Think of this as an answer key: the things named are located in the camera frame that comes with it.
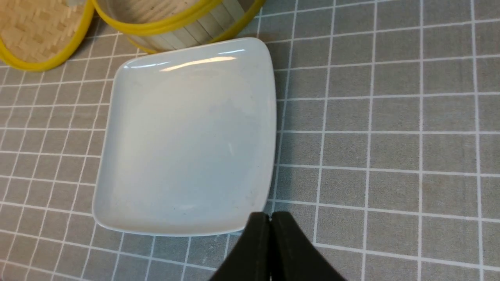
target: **plate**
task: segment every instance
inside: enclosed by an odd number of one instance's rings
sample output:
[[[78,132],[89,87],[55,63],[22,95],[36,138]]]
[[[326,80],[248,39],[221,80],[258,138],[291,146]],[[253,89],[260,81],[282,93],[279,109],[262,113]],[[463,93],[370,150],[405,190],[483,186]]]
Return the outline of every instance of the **plate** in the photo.
[[[268,197],[276,142],[271,56],[242,38],[143,56],[116,72],[92,202],[128,233],[239,231]]]

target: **bamboo steamer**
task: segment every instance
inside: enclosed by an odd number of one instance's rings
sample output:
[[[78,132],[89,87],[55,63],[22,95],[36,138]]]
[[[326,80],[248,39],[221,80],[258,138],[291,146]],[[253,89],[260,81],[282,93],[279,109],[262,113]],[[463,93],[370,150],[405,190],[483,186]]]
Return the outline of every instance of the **bamboo steamer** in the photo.
[[[99,15],[147,53],[227,40],[265,0],[92,0]]]
[[[27,71],[65,62],[82,42],[94,14],[90,1],[0,1],[0,59]]]

